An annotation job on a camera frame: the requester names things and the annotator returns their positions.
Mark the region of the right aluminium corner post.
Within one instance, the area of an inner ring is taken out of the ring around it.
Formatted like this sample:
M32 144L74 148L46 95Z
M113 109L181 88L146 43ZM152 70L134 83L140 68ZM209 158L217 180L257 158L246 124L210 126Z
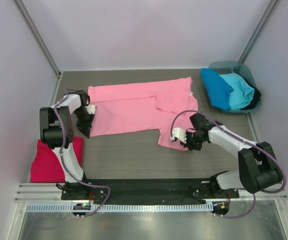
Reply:
M269 23L270 18L274 14L275 10L279 6L281 0L270 0L268 2L267 7L265 8L263 14L261 15L259 22L257 23L253 33L251 34L250 39L248 40L238 62L244 63L251 53L253 47L255 46L256 42L260 38L262 32L264 31L265 27Z

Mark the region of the aluminium corner post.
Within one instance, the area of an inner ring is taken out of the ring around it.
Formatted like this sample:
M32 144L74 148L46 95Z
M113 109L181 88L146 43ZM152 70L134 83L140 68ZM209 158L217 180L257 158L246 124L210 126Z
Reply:
M38 46L40 47L42 53L44 54L46 60L48 61L50 67L54 71L56 77L59 79L61 77L61 71L57 67L49 49L47 48L42 36L39 33L38 28L36 27L32 17L30 16L27 8L25 7L22 0L13 0L20 14L22 15L24 21L26 22L29 30L31 31L34 39L36 40Z
M263 14L261 15L259 22L257 23L253 33L251 34L250 39L248 40L238 62L244 63L251 53L253 47L255 46L256 42L260 38L262 32L264 31L265 27L269 23L270 18L274 14L275 10L279 6L281 0L270 0L268 2L267 7L265 8Z

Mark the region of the magenta folded t shirt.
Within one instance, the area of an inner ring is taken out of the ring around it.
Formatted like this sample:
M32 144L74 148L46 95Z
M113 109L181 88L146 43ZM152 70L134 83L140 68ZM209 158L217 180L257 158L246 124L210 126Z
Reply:
M31 183L63 183L65 174L55 153L39 139L30 168Z

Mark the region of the cyan t shirt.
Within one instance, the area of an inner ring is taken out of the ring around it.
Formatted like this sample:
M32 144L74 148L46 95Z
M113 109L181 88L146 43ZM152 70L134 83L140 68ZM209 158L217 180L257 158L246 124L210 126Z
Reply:
M230 93L229 106L231 110L241 110L247 107L253 100L255 89L237 73L221 74L227 84L233 91Z

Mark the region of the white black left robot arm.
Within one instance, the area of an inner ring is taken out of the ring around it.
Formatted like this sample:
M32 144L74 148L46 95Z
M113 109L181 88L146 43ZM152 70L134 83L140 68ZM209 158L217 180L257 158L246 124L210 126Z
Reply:
M39 110L40 139L57 157L68 189L91 187L74 151L75 127L72 115L77 117L77 130L89 138L95 111L96 106L91 105L87 92L72 89L67 89L57 103Z

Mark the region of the black t shirt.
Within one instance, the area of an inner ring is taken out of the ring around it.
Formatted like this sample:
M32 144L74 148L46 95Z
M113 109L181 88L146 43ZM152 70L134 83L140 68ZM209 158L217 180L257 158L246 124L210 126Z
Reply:
M256 105L258 104L258 102L260 101L261 99L261 92L256 88L254 87L247 79L245 79L245 82L251 87L254 89L254 94L253 94L253 98L250 102L249 105L247 105L246 107L242 108L241 110L252 110L256 107Z

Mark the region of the left aluminium corner post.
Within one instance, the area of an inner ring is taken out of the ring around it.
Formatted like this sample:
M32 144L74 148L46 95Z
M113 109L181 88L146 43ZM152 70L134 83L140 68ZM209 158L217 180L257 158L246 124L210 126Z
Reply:
M61 71L57 67L49 49L47 48L42 36L39 33L38 28L36 27L32 17L30 16L27 8L25 7L22 0L13 0L20 14L22 15L24 21L26 22L29 30L31 31L34 39L36 40L38 46L40 47L42 53L44 54L46 60L48 61L50 67L54 71L56 77L59 79L61 77Z

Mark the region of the blue t shirt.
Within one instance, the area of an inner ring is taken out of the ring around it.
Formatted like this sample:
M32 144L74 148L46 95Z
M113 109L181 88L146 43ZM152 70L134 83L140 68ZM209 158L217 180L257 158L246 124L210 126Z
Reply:
M234 89L211 68L202 68L200 77L213 107L230 111L230 97Z

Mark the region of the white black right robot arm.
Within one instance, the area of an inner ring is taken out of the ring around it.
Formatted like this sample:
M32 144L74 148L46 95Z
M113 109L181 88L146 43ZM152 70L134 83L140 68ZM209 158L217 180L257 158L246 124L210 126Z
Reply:
M276 159L273 147L266 141L243 138L218 121L207 119L193 111L189 120L192 128L172 127L170 139L188 150L200 151L203 143L215 144L237 159L238 170L224 171L211 176L216 191L244 189L250 194L279 193L286 186L286 175Z

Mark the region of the light pink t shirt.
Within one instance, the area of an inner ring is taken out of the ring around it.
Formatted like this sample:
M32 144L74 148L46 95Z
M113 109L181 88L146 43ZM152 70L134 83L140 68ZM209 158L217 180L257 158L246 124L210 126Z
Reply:
M96 106L91 137L159 130L158 145L185 151L171 140L171 128L190 129L189 117L198 109L191 77L146 83L89 86Z

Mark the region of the aluminium frame rail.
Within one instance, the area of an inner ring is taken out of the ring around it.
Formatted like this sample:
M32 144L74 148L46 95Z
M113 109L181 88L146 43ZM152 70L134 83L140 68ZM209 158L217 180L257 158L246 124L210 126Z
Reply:
M54 183L20 183L15 195L15 203L51 203L61 200L62 191ZM257 192L256 200L288 200L285 190L279 193Z

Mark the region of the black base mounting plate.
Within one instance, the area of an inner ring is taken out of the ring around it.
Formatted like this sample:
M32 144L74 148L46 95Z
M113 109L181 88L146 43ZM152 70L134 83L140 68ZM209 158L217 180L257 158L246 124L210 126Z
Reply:
M94 196L99 192L108 192L110 197L139 197L178 195L196 199L237 199L239 191L235 188L220 189L210 178L156 178L156 179L87 179L86 186L80 183L56 184L64 198L72 199L73 195L84 192L86 196Z

